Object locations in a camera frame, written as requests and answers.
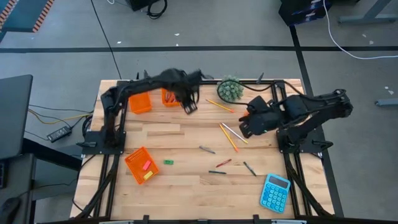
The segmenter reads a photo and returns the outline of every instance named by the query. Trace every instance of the red pencil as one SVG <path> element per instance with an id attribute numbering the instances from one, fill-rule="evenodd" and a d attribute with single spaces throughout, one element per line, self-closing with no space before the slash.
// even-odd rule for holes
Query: red pencil
<path id="1" fill-rule="evenodd" d="M 216 167 L 220 167 L 220 166 L 226 164 L 227 162 L 230 162 L 231 160 L 232 160 L 232 159 L 228 159 L 227 161 L 224 161 L 224 162 L 218 164 Z"/>

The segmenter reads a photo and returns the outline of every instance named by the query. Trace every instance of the calculator display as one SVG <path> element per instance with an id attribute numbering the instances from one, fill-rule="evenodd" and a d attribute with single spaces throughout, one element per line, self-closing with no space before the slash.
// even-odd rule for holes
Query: calculator display
<path id="1" fill-rule="evenodd" d="M 289 183 L 284 182 L 283 180 L 280 180 L 280 179 L 275 178 L 275 177 L 273 177 L 273 176 L 270 176 L 270 177 L 269 177 L 269 182 L 270 182 L 270 183 L 273 183 L 273 184 L 276 184 L 276 185 L 278 185 L 278 186 L 281 186 L 281 187 L 283 187 L 283 188 L 287 188 L 287 186 L 289 185 Z"/>

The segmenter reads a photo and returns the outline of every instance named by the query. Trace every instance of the green eraser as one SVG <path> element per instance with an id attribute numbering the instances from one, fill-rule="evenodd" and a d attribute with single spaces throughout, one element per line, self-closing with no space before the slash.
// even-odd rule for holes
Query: green eraser
<path id="1" fill-rule="evenodd" d="M 173 160 L 165 159 L 165 160 L 163 161 L 163 163 L 166 164 L 166 165 L 173 165 L 173 164 L 174 164 L 174 161 L 173 161 Z"/>

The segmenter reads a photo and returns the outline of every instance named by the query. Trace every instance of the small potted cactus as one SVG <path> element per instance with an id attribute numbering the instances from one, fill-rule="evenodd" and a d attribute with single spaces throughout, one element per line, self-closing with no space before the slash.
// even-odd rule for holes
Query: small potted cactus
<path id="1" fill-rule="evenodd" d="M 221 82 L 217 83 L 218 95 L 225 101 L 235 102 L 240 100 L 243 96 L 243 86 L 236 82 L 228 82 L 228 80 L 239 81 L 238 78 L 231 75 L 224 77 Z"/>

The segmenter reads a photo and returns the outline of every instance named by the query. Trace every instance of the orange basket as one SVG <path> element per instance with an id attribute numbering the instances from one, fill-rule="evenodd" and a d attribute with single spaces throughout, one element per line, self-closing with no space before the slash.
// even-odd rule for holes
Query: orange basket
<path id="1" fill-rule="evenodd" d="M 131 111 L 135 114 L 148 112 L 152 109 L 149 92 L 132 95 L 129 97 Z"/>
<path id="2" fill-rule="evenodd" d="M 175 100 L 174 93 L 165 89 L 162 89 L 162 103 L 165 106 L 180 106 L 180 103 Z"/>
<path id="3" fill-rule="evenodd" d="M 148 153 L 147 148 L 144 146 L 135 150 L 132 154 L 130 154 L 130 156 L 127 156 L 124 161 L 129 167 L 137 183 L 140 185 L 159 173 L 159 169 Z M 146 170 L 144 170 L 144 166 L 147 161 L 150 161 L 150 165 Z"/>

